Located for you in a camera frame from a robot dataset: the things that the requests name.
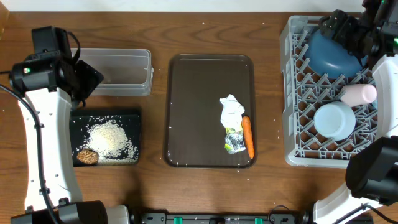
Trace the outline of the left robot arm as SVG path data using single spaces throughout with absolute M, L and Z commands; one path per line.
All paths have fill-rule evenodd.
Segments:
M 27 141 L 28 187 L 22 215 L 12 223 L 129 224 L 124 205 L 84 201 L 73 169 L 70 112 L 82 105 L 103 75 L 72 52 L 73 33 L 54 26 L 32 30 L 34 53 L 9 72 L 7 92 L 17 98 Z

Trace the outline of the dark blue plate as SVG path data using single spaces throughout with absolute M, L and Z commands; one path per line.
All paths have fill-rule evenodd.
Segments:
M 308 66 L 314 72 L 321 76 L 326 73 L 330 79 L 337 79 L 340 75 L 354 77 L 368 61 L 365 56 L 360 64 L 354 55 L 350 55 L 340 44 L 322 36 L 319 30 L 309 38 L 305 58 L 310 59 Z

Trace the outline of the orange carrot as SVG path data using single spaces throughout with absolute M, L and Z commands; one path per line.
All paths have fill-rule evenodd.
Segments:
M 254 141 L 252 137 L 251 121 L 248 116 L 242 117 L 243 137 L 250 159 L 254 158 Z

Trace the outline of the white napkin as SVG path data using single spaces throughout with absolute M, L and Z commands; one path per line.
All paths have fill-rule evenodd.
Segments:
M 220 103 L 223 105 L 221 124 L 225 128 L 238 129 L 242 122 L 242 114 L 245 112 L 244 106 L 231 94 L 226 98 L 220 98 Z

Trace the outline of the light blue bowl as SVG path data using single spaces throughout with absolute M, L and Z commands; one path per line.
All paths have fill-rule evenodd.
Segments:
M 319 134 L 335 141 L 346 139 L 354 131 L 356 118 L 351 107 L 340 101 L 325 104 L 316 110 L 313 117 Z

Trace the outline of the brown food scrap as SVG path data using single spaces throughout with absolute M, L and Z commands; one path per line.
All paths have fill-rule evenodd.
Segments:
M 77 154 L 76 158 L 84 164 L 93 165 L 98 162 L 99 155 L 95 151 L 84 149 Z

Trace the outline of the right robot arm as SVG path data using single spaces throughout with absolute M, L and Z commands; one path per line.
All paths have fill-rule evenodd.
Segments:
M 314 203 L 302 223 L 348 223 L 367 210 L 397 202 L 397 0 L 365 0 L 359 19 L 335 10 L 319 20 L 322 35 L 358 59 L 368 57 L 376 82 L 376 139 L 348 163 L 345 184 Z

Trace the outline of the pink cup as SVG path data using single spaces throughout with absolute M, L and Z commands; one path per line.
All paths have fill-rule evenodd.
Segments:
M 345 85 L 340 100 L 350 107 L 373 103 L 377 99 L 377 90 L 370 84 Z

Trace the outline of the foil wrapper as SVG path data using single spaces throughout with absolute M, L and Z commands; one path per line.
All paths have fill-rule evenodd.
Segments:
M 242 127 L 226 128 L 225 145 L 224 148 L 229 154 L 236 154 L 246 149 L 243 139 Z

